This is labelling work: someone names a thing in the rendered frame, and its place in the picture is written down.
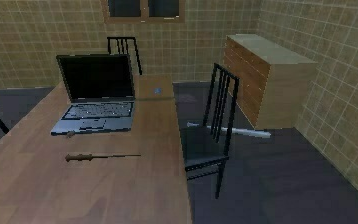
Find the black open laptop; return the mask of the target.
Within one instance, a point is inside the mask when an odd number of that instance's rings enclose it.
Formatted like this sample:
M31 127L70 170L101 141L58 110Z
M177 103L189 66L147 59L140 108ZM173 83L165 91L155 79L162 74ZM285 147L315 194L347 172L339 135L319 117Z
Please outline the black open laptop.
M130 131L135 89L127 54L57 55L71 102L52 135Z

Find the white baseball bat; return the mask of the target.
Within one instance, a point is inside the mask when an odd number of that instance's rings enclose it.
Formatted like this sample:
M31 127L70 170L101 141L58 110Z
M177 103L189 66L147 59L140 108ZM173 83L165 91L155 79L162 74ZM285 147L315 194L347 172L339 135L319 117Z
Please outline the white baseball bat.
M186 123L187 127L198 127L200 124L198 123ZM257 138L270 138L271 133L266 131L256 131L256 130L249 130L249 129L240 129L240 128L232 128L231 129L232 134L238 134L238 135L245 135L245 136L251 136L251 137L257 137Z

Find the brown wooden table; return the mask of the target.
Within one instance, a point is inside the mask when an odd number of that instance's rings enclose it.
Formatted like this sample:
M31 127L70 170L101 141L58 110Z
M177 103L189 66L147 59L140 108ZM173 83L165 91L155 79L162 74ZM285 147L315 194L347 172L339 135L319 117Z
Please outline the brown wooden table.
M128 132L51 135L70 104L58 84L1 138L0 224L192 224L172 79L134 83ZM67 154L141 156L66 162Z

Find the wooden chest of drawers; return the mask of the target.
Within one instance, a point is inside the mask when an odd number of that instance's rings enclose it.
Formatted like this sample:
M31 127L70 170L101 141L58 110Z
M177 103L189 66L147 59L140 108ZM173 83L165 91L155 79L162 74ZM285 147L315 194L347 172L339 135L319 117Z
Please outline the wooden chest of drawers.
M317 63L256 34L226 37L224 66L240 79L237 102L256 130L292 128Z

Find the brown framed window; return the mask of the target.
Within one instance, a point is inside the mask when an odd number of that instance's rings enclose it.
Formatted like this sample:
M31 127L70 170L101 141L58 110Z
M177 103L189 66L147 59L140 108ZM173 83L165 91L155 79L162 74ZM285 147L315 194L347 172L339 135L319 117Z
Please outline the brown framed window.
M186 0L100 0L103 20L115 23L183 23Z

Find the brown handled thin tool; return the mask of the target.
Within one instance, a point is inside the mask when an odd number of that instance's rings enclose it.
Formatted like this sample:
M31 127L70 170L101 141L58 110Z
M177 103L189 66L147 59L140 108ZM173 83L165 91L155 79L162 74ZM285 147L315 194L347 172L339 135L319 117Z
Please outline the brown handled thin tool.
M126 154L126 155L93 155L93 154L77 154L65 156L65 161L92 161L93 159L104 159L104 158L124 158L124 157L140 157L140 154Z

